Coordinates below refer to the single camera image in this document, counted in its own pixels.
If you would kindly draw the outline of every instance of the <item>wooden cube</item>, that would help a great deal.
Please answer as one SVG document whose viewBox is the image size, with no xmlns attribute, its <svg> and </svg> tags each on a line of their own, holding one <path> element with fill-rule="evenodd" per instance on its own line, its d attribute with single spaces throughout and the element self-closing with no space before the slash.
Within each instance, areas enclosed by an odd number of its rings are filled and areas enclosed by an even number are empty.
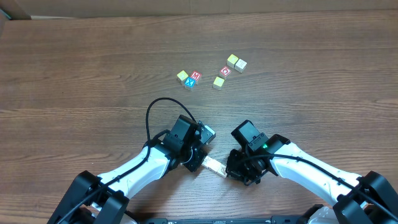
<svg viewBox="0 0 398 224">
<path fill-rule="evenodd" d="M 220 77 L 221 78 L 224 78 L 225 80 L 226 80 L 226 77 L 228 76 L 228 75 L 230 75 L 231 74 L 231 70 L 227 67 L 227 66 L 224 66 L 221 70 L 220 70 Z"/>
<path fill-rule="evenodd" d="M 197 71 L 193 71 L 191 78 L 193 78 L 195 80 L 195 84 L 198 84 L 199 80 L 201 79 L 201 73 L 199 73 Z"/>
<path fill-rule="evenodd" d="M 225 80 L 220 78 L 220 77 L 216 77 L 216 79 L 213 82 L 213 88 L 217 89 L 217 90 L 221 90 L 221 88 L 223 87 Z"/>
<path fill-rule="evenodd" d="M 246 68 L 246 65 L 247 65 L 247 63 L 244 60 L 239 59 L 238 62 L 236 62 L 236 64 L 235 64 L 235 70 L 242 73 L 243 70 Z"/>
<path fill-rule="evenodd" d="M 236 62 L 237 62 L 238 60 L 239 60 L 239 59 L 238 59 L 237 56 L 231 54 L 231 55 L 229 56 L 229 58 L 227 59 L 226 64 L 227 64 L 229 67 L 231 67 L 231 68 L 235 68 L 235 64 L 236 64 Z"/>
<path fill-rule="evenodd" d="M 195 80 L 193 78 L 187 78 L 185 80 L 184 86 L 187 90 L 193 90 L 193 87 L 195 86 Z"/>
<path fill-rule="evenodd" d="M 188 78 L 188 74 L 182 70 L 180 73 L 177 74 L 177 80 L 181 84 L 184 84 L 185 80 Z"/>
</svg>

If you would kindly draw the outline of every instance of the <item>white block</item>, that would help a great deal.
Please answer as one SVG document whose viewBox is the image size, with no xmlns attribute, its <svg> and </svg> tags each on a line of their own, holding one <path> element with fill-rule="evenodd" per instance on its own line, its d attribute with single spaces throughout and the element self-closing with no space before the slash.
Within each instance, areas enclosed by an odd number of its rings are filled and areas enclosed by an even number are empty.
<svg viewBox="0 0 398 224">
<path fill-rule="evenodd" d="M 244 60 L 239 59 L 238 62 L 236 62 L 235 64 L 235 70 L 237 70 L 238 72 L 242 73 L 243 70 L 246 68 L 246 65 L 248 63 L 246 63 Z"/>
</svg>

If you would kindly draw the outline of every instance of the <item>tabletop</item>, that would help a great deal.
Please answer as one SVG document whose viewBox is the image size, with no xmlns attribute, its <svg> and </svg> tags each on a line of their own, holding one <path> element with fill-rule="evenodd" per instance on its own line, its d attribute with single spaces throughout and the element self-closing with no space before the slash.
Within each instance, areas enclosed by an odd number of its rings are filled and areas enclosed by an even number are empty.
<svg viewBox="0 0 398 224">
<path fill-rule="evenodd" d="M 221 91 L 229 55 L 247 61 Z M 115 169 L 146 141 L 158 97 L 181 101 L 226 163 L 245 119 L 339 169 L 398 189 L 398 11 L 120 17 L 6 22 L 0 37 L 0 222 L 45 223 L 74 177 Z M 194 70 L 188 91 L 176 74 Z M 158 102 L 152 135 L 185 112 Z M 267 174 L 258 185 L 184 166 L 141 190 L 138 217 L 302 214 L 325 202 Z"/>
</svg>

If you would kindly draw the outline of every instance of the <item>black cable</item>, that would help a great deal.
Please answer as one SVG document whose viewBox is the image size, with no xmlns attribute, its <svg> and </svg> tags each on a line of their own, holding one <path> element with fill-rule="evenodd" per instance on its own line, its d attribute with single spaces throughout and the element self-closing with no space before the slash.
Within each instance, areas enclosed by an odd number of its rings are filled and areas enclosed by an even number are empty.
<svg viewBox="0 0 398 224">
<path fill-rule="evenodd" d="M 189 110 L 182 105 L 182 103 L 178 102 L 177 100 L 173 99 L 173 98 L 168 98 L 168 97 L 161 97 L 158 98 L 156 100 L 154 100 L 152 103 L 150 103 L 150 105 L 148 106 L 147 109 L 147 113 L 146 113 L 146 117 L 145 117 L 145 126 L 146 126 L 146 130 L 147 130 L 147 154 L 145 156 L 145 158 L 138 163 L 136 166 L 134 166 L 133 168 L 125 171 L 124 173 L 122 173 L 121 175 L 117 176 L 116 178 L 114 178 L 113 180 L 110 180 L 109 182 L 107 182 L 106 184 L 102 185 L 100 188 L 96 189 L 94 192 L 90 193 L 89 195 L 87 195 L 80 203 L 78 203 L 76 206 L 74 206 L 66 215 L 64 215 L 58 222 L 57 224 L 61 224 L 61 222 L 63 222 L 69 215 L 71 215 L 73 212 L 75 212 L 78 208 L 80 208 L 80 206 L 82 206 L 84 203 L 86 203 L 87 201 L 89 201 L 89 199 L 91 199 L 92 197 L 94 197 L 95 195 L 97 195 L 98 193 L 102 192 L 104 189 L 106 189 L 107 187 L 109 187 L 111 184 L 119 181 L 120 179 L 122 179 L 123 177 L 127 176 L 128 174 L 130 174 L 131 172 L 133 172 L 134 170 L 138 169 L 140 166 L 142 166 L 145 162 L 148 161 L 149 155 L 150 155 L 150 147 L 151 147 L 151 140 L 150 140 L 150 134 L 149 134 L 149 123 L 148 123 L 148 118 L 149 118 L 149 110 L 152 107 L 152 105 L 160 100 L 170 100 L 173 101 L 175 103 L 177 103 L 178 105 L 180 105 L 191 117 L 191 119 L 193 121 L 196 122 L 195 118 L 192 116 L 191 112 L 189 112 Z M 155 135 L 154 139 L 157 139 L 159 137 L 161 137 L 163 134 L 169 133 L 169 130 L 164 130 L 158 134 Z"/>
<path fill-rule="evenodd" d="M 308 161 L 306 159 L 303 159 L 301 157 L 295 157 L 295 156 L 287 156 L 287 155 L 282 155 L 282 154 L 268 154 L 268 155 L 258 155 L 258 156 L 251 156 L 251 157 L 247 157 L 245 159 L 242 159 L 240 161 L 238 161 L 234 166 L 238 166 L 243 162 L 247 162 L 250 161 L 252 159 L 263 159 L 263 158 L 270 158 L 270 157 L 280 157 L 280 158 L 285 158 L 285 159 L 293 159 L 296 161 L 301 161 L 304 162 L 306 164 L 309 164 L 313 167 L 315 167 L 316 169 L 320 170 L 321 172 L 323 172 L 324 174 L 328 175 L 329 177 L 331 177 L 332 179 L 335 179 L 337 182 L 339 182 L 340 184 L 343 184 L 344 186 L 348 187 L 349 189 L 355 191 L 357 194 L 359 194 L 360 196 L 362 196 L 363 198 L 365 198 L 366 201 L 372 203 L 373 205 L 375 205 L 377 208 L 379 208 L 380 210 L 382 210 L 383 212 L 385 212 L 387 215 L 389 215 L 392 219 L 394 219 L 395 221 L 398 222 L 398 217 L 395 216 L 393 213 L 391 213 L 388 209 L 386 209 L 384 206 L 382 206 L 380 203 L 378 203 L 377 201 L 375 201 L 373 198 L 371 198 L 370 196 L 366 195 L 365 193 L 361 192 L 360 190 L 358 190 L 357 188 L 355 188 L 354 186 L 352 186 L 351 184 L 345 182 L 342 178 L 337 177 L 335 175 L 333 175 L 332 173 L 330 173 L 329 171 L 325 170 L 324 168 L 320 167 L 319 165 Z"/>
</svg>

